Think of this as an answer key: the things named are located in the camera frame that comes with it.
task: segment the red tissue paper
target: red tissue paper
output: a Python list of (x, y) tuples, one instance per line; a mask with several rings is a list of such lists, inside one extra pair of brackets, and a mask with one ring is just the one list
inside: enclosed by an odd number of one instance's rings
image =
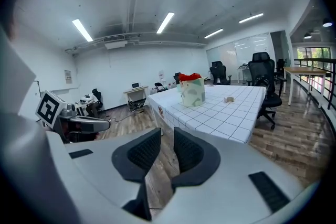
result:
[(190, 76), (187, 76), (185, 74), (180, 74), (179, 75), (179, 80), (180, 81), (188, 81), (188, 80), (195, 80), (195, 79), (200, 79), (201, 75), (197, 73), (193, 73)]

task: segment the fluorescent light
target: fluorescent light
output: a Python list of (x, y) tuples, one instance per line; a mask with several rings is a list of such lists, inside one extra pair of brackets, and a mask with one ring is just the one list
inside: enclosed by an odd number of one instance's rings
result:
[(161, 34), (163, 29), (166, 27), (166, 25), (169, 23), (170, 19), (174, 16), (174, 13), (169, 12), (165, 19), (163, 20), (161, 26), (159, 27), (157, 34)]
[(252, 19), (254, 19), (254, 18), (258, 18), (258, 17), (263, 16), (263, 15), (264, 15), (263, 13), (260, 13), (260, 14), (257, 14), (257, 15), (255, 15), (255, 16), (248, 17), (248, 18), (246, 18), (246, 19), (244, 19), (244, 20), (240, 20), (239, 23), (241, 24), (241, 23), (244, 23), (244, 22), (246, 22), (246, 21), (248, 21), (248, 20), (252, 20)]
[(216, 35), (217, 33), (222, 32), (222, 31), (223, 31), (223, 29), (217, 30), (217, 31), (211, 33), (210, 35), (207, 35), (207, 36), (204, 37), (204, 38), (208, 38), (208, 37), (210, 37), (210, 36)]
[(72, 23), (77, 27), (78, 31), (85, 37), (85, 39), (90, 42), (93, 41), (93, 39), (90, 37), (89, 33), (85, 30), (83, 24), (80, 22), (80, 20), (73, 20)]

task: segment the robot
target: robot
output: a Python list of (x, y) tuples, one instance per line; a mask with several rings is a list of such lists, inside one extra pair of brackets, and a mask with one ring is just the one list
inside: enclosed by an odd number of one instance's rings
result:
[(58, 133), (64, 143), (94, 140), (98, 132), (111, 126), (111, 121), (76, 115), (74, 104), (50, 91), (43, 94), (35, 114)]

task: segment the dome light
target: dome light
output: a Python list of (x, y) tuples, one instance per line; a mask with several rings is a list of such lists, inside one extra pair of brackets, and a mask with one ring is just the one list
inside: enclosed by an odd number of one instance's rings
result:
[(323, 26), (324, 26), (324, 27), (332, 26), (332, 22), (331, 22), (331, 20), (325, 18), (325, 19), (323, 20)]
[(308, 38), (311, 38), (311, 35), (309, 33), (305, 33), (304, 39), (308, 39)]

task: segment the cable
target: cable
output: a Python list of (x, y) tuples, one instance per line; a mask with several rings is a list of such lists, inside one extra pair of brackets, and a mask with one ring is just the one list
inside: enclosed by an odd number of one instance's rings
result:
[(124, 117), (123, 119), (121, 119), (121, 120), (118, 120), (118, 121), (117, 121), (117, 119), (116, 119), (116, 118), (111, 118), (111, 120), (113, 120), (113, 119), (114, 119), (114, 122), (121, 122), (121, 121), (123, 121), (124, 119), (127, 119), (128, 117), (135, 116), (135, 115), (137, 115), (137, 114), (140, 114), (140, 113), (142, 113), (142, 112), (144, 112), (144, 111), (145, 111), (145, 110), (142, 110), (142, 111), (140, 111), (140, 112), (138, 112), (138, 113), (135, 113), (135, 114), (128, 115), (128, 116), (126, 116), (126, 117)]

